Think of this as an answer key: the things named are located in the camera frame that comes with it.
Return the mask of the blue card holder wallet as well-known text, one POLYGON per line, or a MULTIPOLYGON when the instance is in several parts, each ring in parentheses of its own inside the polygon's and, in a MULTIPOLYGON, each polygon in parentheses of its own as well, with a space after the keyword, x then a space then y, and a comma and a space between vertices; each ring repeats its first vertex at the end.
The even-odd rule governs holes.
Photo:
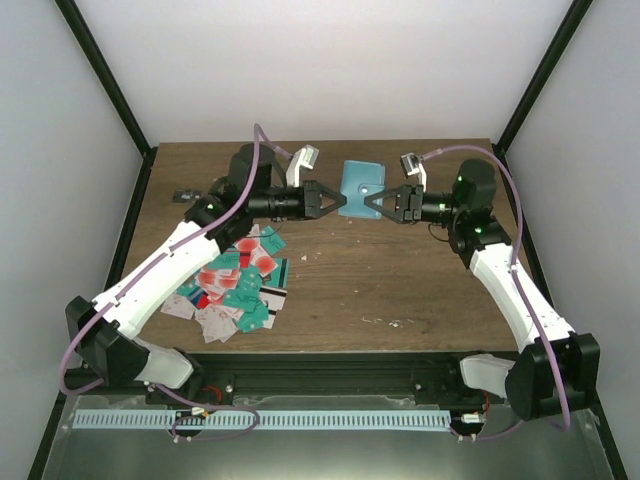
POLYGON ((386 167, 380 163, 346 160, 340 193, 346 204, 338 209, 343 217, 379 220, 382 215, 368 207, 364 200, 385 189, 386 167))

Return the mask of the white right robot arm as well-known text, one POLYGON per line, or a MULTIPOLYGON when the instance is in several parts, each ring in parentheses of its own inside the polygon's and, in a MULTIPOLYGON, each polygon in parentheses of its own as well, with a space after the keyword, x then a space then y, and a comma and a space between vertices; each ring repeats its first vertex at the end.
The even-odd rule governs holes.
POLYGON ((343 182, 327 192, 332 208, 357 206, 398 224, 434 223, 446 229, 452 251, 484 286, 517 345, 515 360, 476 354, 444 378, 447 396, 458 403, 484 390, 506 400, 521 420, 590 408, 596 400, 600 347, 593 335, 578 334, 553 308, 523 269, 522 239, 510 238, 493 214, 495 168, 488 161, 462 162, 451 190, 426 190, 427 174, 413 154, 402 157, 407 177, 417 185, 387 189, 383 181, 343 182))

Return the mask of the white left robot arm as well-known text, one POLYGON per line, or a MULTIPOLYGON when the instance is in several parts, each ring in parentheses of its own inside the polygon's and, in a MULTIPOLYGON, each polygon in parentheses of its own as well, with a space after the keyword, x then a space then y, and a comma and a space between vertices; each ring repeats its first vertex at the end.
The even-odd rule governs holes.
POLYGON ((90 388, 160 384, 184 404, 203 395, 205 381, 194 360, 179 349, 140 339, 151 315, 193 273, 247 236, 255 220, 315 220, 347 202, 341 193, 301 179, 301 172, 316 163, 314 147, 300 149, 282 169, 275 155, 261 142, 243 145, 227 175, 195 201, 146 260, 94 299, 77 296, 69 302, 65 315, 74 337, 67 352, 78 354, 96 374, 90 388), (280 187, 271 179, 276 169, 280 187))

